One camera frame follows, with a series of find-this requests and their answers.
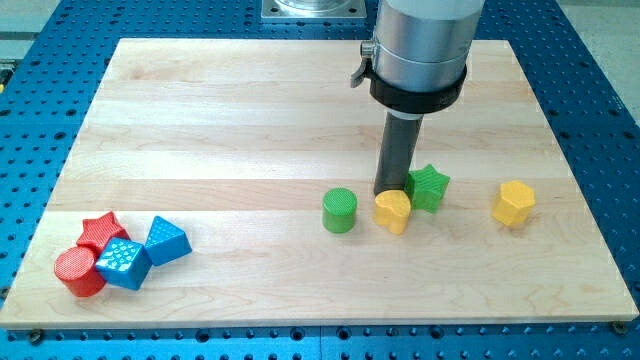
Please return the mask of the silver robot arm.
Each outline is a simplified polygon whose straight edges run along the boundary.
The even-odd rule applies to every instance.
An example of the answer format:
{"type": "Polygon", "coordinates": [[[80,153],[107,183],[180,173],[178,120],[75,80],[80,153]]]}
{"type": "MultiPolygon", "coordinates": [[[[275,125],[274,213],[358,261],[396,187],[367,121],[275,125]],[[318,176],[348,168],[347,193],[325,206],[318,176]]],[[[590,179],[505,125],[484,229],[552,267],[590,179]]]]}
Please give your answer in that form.
{"type": "Polygon", "coordinates": [[[381,0],[350,86],[369,79],[370,95],[402,120],[451,106],[483,6],[483,0],[381,0]]]}

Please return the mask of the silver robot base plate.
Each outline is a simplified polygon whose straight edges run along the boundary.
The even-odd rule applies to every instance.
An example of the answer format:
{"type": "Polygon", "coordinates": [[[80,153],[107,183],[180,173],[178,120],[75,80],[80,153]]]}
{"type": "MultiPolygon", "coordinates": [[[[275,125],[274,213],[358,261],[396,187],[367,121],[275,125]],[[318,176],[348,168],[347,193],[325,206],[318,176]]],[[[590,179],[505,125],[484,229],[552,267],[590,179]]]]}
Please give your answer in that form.
{"type": "Polygon", "coordinates": [[[362,19],[367,17],[364,0],[262,0],[264,20],[362,19]]]}

